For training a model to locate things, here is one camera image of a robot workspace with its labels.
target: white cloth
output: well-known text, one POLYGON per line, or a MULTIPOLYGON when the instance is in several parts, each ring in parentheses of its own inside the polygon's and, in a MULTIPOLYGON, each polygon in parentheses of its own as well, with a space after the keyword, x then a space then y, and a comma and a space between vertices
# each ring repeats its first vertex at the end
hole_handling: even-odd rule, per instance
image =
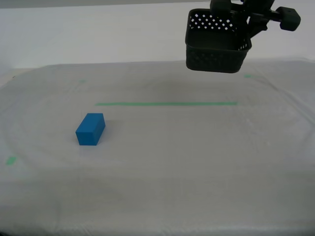
POLYGON ((0 89, 0 231, 61 236, 315 232, 315 66, 54 65, 0 89), (236 106, 96 106, 237 102, 236 106), (96 147, 78 145, 103 113, 96 147), (14 164, 6 165, 10 156, 14 164))

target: green tape mark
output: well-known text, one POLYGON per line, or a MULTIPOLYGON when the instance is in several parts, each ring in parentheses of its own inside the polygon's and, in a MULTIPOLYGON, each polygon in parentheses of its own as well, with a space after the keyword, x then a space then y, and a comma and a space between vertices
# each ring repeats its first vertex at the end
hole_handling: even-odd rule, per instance
POLYGON ((105 102, 96 106, 236 106, 237 102, 105 102))
POLYGON ((14 163, 15 163, 15 161, 16 161, 16 157, 15 156, 10 156, 8 159, 7 159, 7 161, 6 161, 6 165, 7 166, 11 166, 11 165, 13 165, 14 163))

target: blue block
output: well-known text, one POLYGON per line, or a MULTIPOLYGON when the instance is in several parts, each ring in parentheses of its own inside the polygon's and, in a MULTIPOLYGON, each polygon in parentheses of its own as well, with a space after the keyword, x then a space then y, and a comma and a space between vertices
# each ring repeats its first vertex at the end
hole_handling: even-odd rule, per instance
POLYGON ((105 120, 102 113, 88 113, 77 131, 75 131, 79 144, 88 146, 97 145, 104 128, 105 120))

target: black mesh basket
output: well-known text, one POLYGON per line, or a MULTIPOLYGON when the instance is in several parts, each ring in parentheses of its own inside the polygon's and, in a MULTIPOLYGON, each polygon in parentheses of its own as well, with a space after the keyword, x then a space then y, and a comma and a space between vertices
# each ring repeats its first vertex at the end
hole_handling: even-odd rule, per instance
POLYGON ((252 43, 232 17, 221 19, 211 15, 209 9, 194 9, 188 16, 186 46, 189 69, 235 73, 252 43))

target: wall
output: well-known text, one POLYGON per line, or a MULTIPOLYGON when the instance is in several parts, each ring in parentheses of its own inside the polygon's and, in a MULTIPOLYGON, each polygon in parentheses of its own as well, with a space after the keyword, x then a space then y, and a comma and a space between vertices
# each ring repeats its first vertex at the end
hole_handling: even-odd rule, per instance
MULTIPOLYGON (((313 0, 276 0, 302 17, 296 32, 257 35, 247 59, 313 57, 313 0)), ((206 2, 0 9, 0 65, 13 68, 60 63, 185 59, 187 15, 206 2)))

